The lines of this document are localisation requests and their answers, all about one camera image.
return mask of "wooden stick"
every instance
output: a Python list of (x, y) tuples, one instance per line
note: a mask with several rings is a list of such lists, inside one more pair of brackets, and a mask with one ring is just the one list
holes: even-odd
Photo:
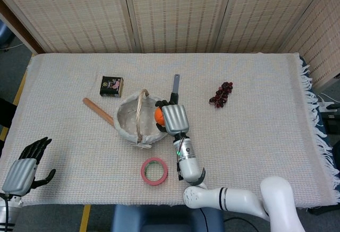
[(101, 118), (106, 120), (112, 127), (114, 126), (113, 118), (109, 116), (106, 112), (104, 112), (99, 106), (93, 103), (88, 98), (83, 98), (83, 103), (91, 108), (95, 113), (97, 113)]

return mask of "tablecloth fringe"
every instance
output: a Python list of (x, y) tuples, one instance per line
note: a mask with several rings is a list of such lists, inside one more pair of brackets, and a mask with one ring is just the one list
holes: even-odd
[(319, 147), (319, 151), (321, 155), (324, 157), (324, 165), (326, 169), (331, 173), (332, 175), (332, 183), (333, 183), (333, 189), (335, 193), (335, 197), (337, 198), (337, 202), (340, 202), (340, 192), (336, 190), (336, 187), (340, 185), (340, 178), (338, 176), (339, 170), (335, 168), (334, 160), (333, 160), (333, 154), (332, 154), (332, 147), (330, 147), (324, 140), (327, 135), (321, 132), (316, 126), (318, 122), (320, 121), (318, 110), (319, 107), (317, 105), (318, 98), (317, 96), (311, 92), (312, 89), (312, 78), (309, 78), (307, 74), (309, 73), (307, 66), (302, 66), (303, 61), (301, 61), (301, 83), (305, 94), (305, 99), (308, 103), (308, 109), (309, 109), (309, 117), (312, 122), (313, 126), (313, 132), (315, 135), (316, 143)]

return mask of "small box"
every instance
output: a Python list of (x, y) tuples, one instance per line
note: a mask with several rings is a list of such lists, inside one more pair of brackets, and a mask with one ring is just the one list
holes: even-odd
[(103, 76), (100, 85), (100, 95), (102, 97), (118, 97), (122, 96), (123, 78)]

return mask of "grapes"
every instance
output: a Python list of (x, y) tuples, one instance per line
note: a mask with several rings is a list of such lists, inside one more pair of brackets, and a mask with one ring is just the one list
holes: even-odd
[(209, 99), (209, 104), (215, 105), (216, 108), (222, 108), (228, 101), (229, 93), (232, 93), (233, 83), (224, 82), (221, 87), (218, 87), (216, 95)]

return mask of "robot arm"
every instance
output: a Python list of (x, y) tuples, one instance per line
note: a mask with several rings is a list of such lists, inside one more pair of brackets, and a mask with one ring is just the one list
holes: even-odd
[(183, 192), (187, 207), (211, 207), (252, 214), (270, 221), (272, 232), (304, 232), (296, 213), (292, 188), (281, 177), (268, 177), (262, 181), (260, 189), (263, 203), (248, 190), (225, 187), (208, 190), (203, 183), (205, 170), (201, 172), (191, 140), (186, 136), (189, 122), (184, 107), (164, 105), (161, 109), (166, 132), (175, 137), (174, 146), (181, 175), (192, 185)]
[(0, 230), (12, 231), (16, 219), (22, 208), (21, 197), (30, 192), (31, 189), (43, 186), (49, 183), (56, 172), (52, 169), (49, 175), (36, 181), (35, 174), (37, 167), (43, 157), (46, 146), (51, 143), (52, 139), (43, 138), (27, 146), (16, 160), (4, 182), (0, 193), (2, 198), (0, 202)]

